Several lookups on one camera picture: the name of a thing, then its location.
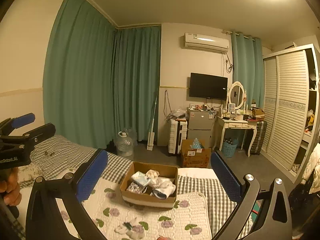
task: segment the cardboard box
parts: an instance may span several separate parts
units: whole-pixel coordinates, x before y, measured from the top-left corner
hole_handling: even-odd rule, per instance
[[[152,192],[151,187],[148,187],[146,193],[144,194],[137,194],[126,190],[132,182],[131,176],[134,173],[136,173],[137,171],[146,173],[150,169],[159,171],[160,177],[170,178],[172,179],[172,183],[176,185],[175,192],[167,199],[159,199],[156,196],[150,196],[150,193]],[[150,207],[173,208],[177,198],[177,182],[178,168],[175,166],[133,162],[121,183],[120,191],[122,198],[125,201],[133,204]]]
[[[261,108],[253,108],[252,109],[252,116],[257,118],[264,118],[264,112]]]
[[[208,166],[211,148],[192,149],[193,139],[182,140],[182,167],[206,168]]]

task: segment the plastic bag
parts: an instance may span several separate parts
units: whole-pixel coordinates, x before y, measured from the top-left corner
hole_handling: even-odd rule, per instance
[[[129,133],[120,131],[114,139],[115,145],[117,146],[117,153],[119,156],[126,157],[133,154],[133,148],[137,140],[134,141],[134,139],[129,136]]]
[[[133,140],[133,145],[138,146],[138,142],[137,142],[138,136],[137,136],[136,130],[130,127],[130,128],[124,128],[124,132],[127,134],[127,136],[129,136]]]
[[[180,108],[178,110],[175,110],[172,113],[172,115],[174,115],[177,118],[183,118],[183,117],[185,117],[186,112],[187,112],[186,110],[183,110],[183,109]]]
[[[198,138],[196,138],[192,143],[192,149],[203,149],[203,145],[199,142]]]

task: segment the sliding wardrobe door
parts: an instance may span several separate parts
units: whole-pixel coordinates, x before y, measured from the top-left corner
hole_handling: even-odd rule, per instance
[[[309,101],[309,73],[306,52],[276,57],[278,96],[274,127],[267,152],[288,170],[299,150]]]
[[[275,118],[276,111],[276,98],[277,98],[277,87],[278,87],[278,77],[277,77],[277,62],[276,57],[267,58],[264,60],[265,69],[265,97],[264,97],[264,112],[267,121],[267,130],[264,136],[262,149],[267,151],[272,127],[273,120]]]

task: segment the ceiling light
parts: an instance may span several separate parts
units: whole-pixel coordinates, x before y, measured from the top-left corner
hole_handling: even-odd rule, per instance
[[[205,38],[197,38],[198,40],[202,40],[202,41],[214,41],[214,40],[210,40],[210,39],[205,39]]]

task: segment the vanity table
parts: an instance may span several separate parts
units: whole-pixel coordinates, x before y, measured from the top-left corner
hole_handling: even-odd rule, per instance
[[[221,151],[223,138],[224,138],[224,133],[225,133],[225,130],[227,128],[245,129],[244,137],[243,137],[242,144],[241,144],[241,149],[243,148],[244,140],[245,140],[245,137],[247,135],[247,130],[248,129],[253,129],[253,136],[252,136],[252,139],[251,139],[251,142],[250,142],[250,146],[249,146],[249,149],[248,149],[248,157],[249,157],[250,156],[251,146],[252,146],[254,138],[256,137],[256,134],[257,134],[257,122],[248,122],[248,121],[245,121],[245,120],[235,120],[234,121],[234,120],[231,120],[231,119],[230,120],[225,120],[225,119],[222,119],[222,117],[217,116],[216,117],[215,130],[214,130],[214,138],[215,138],[215,140],[214,140],[213,149],[215,149],[215,147],[217,145],[219,133],[221,133],[220,147],[219,147],[219,150]]]

